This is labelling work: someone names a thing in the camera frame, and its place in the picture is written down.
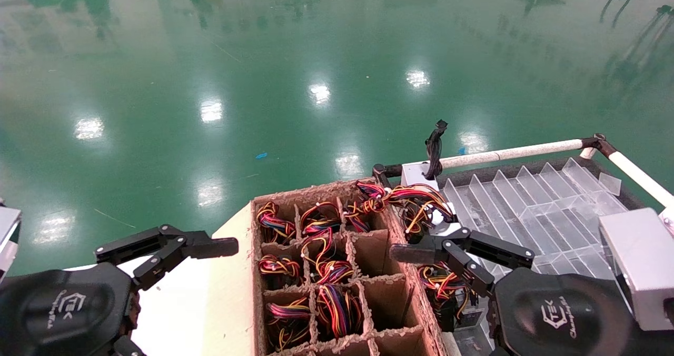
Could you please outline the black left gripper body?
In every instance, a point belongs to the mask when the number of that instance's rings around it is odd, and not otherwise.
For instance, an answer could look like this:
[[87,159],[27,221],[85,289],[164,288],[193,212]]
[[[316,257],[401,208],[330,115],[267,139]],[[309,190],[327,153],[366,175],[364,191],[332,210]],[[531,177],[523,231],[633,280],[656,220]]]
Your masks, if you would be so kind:
[[116,355],[137,327],[132,277],[110,263],[2,281],[2,355]]

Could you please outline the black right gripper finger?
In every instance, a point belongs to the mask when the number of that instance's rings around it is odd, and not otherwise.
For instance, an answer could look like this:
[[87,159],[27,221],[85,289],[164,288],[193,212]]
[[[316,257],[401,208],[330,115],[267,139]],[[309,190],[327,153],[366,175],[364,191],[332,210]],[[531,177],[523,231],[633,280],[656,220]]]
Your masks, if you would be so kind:
[[444,262],[472,291],[482,298],[490,298],[495,276],[472,259],[473,255],[511,270],[531,268],[535,258],[534,251],[525,246],[468,228],[461,228],[445,238],[427,234],[415,245],[398,243],[391,246],[393,260],[412,264]]

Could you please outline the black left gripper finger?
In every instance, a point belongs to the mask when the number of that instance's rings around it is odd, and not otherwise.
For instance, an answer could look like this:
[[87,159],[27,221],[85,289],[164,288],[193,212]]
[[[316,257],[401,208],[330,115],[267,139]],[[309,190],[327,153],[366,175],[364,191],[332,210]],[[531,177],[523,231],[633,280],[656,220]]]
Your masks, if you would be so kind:
[[116,355],[124,356],[144,356],[145,353],[140,347],[132,341],[129,336],[120,336],[112,344],[112,349]]
[[99,246],[95,259],[98,264],[117,266],[147,256],[148,259],[135,268],[132,275],[135,290],[147,291],[189,258],[221,258],[238,252],[236,238],[213,239],[205,231],[185,232],[162,224]]

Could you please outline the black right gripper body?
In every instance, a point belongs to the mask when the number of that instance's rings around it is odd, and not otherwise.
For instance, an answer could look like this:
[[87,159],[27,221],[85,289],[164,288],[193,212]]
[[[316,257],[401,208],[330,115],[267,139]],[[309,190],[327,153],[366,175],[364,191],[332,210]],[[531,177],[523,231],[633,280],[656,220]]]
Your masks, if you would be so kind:
[[493,355],[651,355],[613,280],[579,274],[510,273],[493,287]]

